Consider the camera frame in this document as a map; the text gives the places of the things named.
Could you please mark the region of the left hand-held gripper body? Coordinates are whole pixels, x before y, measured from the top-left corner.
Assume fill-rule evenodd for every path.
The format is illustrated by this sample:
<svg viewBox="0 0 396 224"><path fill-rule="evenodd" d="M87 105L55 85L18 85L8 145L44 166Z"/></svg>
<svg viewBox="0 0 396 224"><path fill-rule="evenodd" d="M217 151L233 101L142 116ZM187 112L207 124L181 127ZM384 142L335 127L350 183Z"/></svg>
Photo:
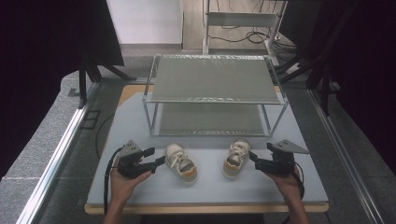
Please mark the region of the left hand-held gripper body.
<svg viewBox="0 0 396 224"><path fill-rule="evenodd" d="M149 163L142 164L143 151L133 140L128 141L120 150L118 171L129 179L136 178L145 172L150 172Z"/></svg>

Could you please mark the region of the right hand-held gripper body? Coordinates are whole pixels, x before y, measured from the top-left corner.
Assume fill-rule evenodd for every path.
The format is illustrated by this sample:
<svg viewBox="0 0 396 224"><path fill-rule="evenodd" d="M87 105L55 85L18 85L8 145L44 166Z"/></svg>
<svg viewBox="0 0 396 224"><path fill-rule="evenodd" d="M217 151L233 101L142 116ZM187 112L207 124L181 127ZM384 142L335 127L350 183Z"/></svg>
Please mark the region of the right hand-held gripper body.
<svg viewBox="0 0 396 224"><path fill-rule="evenodd" d="M290 140L284 139L277 143L268 143L267 148L272 152L267 173L273 175L288 175L294 170L294 154L309 154L309 151Z"/></svg>

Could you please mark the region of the small beige child's shoe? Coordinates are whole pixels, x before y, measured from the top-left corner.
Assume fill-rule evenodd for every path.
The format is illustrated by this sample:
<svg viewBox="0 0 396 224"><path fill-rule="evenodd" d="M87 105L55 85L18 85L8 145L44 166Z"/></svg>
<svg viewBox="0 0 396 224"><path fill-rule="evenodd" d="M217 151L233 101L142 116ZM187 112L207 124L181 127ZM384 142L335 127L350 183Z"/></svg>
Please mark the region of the small beige child's shoe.
<svg viewBox="0 0 396 224"><path fill-rule="evenodd" d="M250 143L245 139L237 139L230 145L230 149L223 163L223 174L227 178L237 177L249 158Z"/></svg>
<svg viewBox="0 0 396 224"><path fill-rule="evenodd" d="M182 182L192 185L198 178L197 167L187 151L178 144L165 148L165 161Z"/></svg>

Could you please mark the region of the two-tier metal shoe rack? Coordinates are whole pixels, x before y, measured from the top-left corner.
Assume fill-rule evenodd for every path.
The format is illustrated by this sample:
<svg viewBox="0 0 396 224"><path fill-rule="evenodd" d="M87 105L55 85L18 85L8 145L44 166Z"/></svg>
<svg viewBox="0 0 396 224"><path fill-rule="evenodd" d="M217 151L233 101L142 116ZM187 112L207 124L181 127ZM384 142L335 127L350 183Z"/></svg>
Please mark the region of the two-tier metal shoe rack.
<svg viewBox="0 0 396 224"><path fill-rule="evenodd" d="M266 56L157 55L143 104L159 136L271 136L289 105Z"/></svg>

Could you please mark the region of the person's right hand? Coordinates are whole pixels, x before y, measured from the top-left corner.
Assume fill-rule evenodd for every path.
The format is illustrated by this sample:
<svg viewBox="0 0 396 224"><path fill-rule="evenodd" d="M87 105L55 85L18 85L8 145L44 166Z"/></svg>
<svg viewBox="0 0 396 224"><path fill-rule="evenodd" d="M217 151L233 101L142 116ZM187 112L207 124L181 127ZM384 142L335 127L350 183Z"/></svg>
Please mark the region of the person's right hand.
<svg viewBox="0 0 396 224"><path fill-rule="evenodd" d="M268 175L275 182L279 192L282 194L286 202L297 201L301 199L298 181L293 177L293 175L287 175L285 177L273 174L266 175Z"/></svg>

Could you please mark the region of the person's left hand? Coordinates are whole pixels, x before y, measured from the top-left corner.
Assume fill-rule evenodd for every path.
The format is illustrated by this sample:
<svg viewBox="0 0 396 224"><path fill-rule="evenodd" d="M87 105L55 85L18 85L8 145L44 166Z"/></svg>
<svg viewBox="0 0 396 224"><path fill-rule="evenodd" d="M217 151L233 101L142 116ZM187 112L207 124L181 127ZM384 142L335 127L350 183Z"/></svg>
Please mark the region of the person's left hand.
<svg viewBox="0 0 396 224"><path fill-rule="evenodd" d="M132 196L134 189L143 181L151 176L151 172L145 172L142 175L129 179L122 176L117 167L113 167L110 173L111 180L111 203L126 204Z"/></svg>

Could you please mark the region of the black stand legs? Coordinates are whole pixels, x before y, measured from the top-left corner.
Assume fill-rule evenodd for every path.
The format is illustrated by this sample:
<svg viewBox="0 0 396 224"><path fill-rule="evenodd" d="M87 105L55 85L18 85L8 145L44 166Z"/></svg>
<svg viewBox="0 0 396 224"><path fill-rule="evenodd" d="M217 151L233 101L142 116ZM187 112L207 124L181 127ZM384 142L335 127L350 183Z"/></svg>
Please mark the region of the black stand legs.
<svg viewBox="0 0 396 224"><path fill-rule="evenodd" d="M125 80L136 80L136 77L130 77L123 73L120 69L116 68L114 65L104 63L96 58L90 57L85 51L81 52L80 56L80 66L78 70L78 80L79 80L79 105L78 108L81 109L88 102L88 93L86 87L87 78L93 83L100 83L102 75L98 69L101 65L105 69L109 70L116 76Z"/></svg>
<svg viewBox="0 0 396 224"><path fill-rule="evenodd" d="M301 54L298 54L295 59L292 59L292 61L297 62L308 54L314 54L315 58L291 74L282 77L279 82L286 83L297 76L310 71L305 82L305 86L309 90L313 90L318 84L321 84L319 92L320 108L324 114L328 116L328 98L331 79L331 75L328 72L328 65L330 64L332 48L348 20L349 9L348 3L344 0L324 0L324 2L327 4L328 11L331 12L331 16L327 19L328 22L326 24L323 22L319 23L319 25L323 27L323 31L319 38L304 49Z"/></svg>

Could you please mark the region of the black curtain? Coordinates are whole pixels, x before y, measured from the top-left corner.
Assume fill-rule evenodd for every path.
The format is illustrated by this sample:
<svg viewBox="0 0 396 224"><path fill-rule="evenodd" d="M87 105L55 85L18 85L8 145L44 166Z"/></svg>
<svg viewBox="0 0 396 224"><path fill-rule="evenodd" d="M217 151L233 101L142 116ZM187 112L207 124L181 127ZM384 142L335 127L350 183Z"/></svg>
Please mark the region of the black curtain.
<svg viewBox="0 0 396 224"><path fill-rule="evenodd" d="M332 52L338 101L396 174L396 0L359 0Z"/></svg>
<svg viewBox="0 0 396 224"><path fill-rule="evenodd" d="M0 178L87 61L123 64L107 0L0 0Z"/></svg>

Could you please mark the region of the aluminium rail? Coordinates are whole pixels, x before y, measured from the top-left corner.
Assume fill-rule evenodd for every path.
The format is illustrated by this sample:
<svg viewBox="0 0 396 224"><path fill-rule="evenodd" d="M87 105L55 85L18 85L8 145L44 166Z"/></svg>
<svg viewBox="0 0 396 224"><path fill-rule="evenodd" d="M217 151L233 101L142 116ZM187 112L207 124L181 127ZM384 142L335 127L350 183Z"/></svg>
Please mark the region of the aluminium rail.
<svg viewBox="0 0 396 224"><path fill-rule="evenodd" d="M323 123L326 133L329 135L330 140L332 141L334 150L343 165L351 186L355 190L364 213L369 219L369 222L371 224L385 224L372 194L366 187L360 172L347 153L347 148L336 131L332 120L321 108L318 95L313 90L308 90L307 93L318 113L321 122Z"/></svg>
<svg viewBox="0 0 396 224"><path fill-rule="evenodd" d="M11 183L17 215L10 224L32 224L86 114L78 94L61 92L4 179Z"/></svg>

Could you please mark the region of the white metal desk frame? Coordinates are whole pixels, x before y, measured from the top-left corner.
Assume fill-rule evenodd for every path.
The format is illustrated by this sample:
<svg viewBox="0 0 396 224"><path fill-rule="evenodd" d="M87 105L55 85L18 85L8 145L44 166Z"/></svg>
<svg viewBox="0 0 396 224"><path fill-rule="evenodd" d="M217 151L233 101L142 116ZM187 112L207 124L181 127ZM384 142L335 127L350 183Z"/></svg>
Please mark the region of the white metal desk frame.
<svg viewBox="0 0 396 224"><path fill-rule="evenodd" d="M268 57L273 65L278 66L279 62L274 52L275 37L277 35L285 7L286 1L280 4L280 10L276 13L236 13L236 12L211 12L210 0L203 2L203 19L205 34L203 39L203 54L209 52L209 27L210 26L239 26L239 27L266 27L269 29L269 37L264 41Z"/></svg>

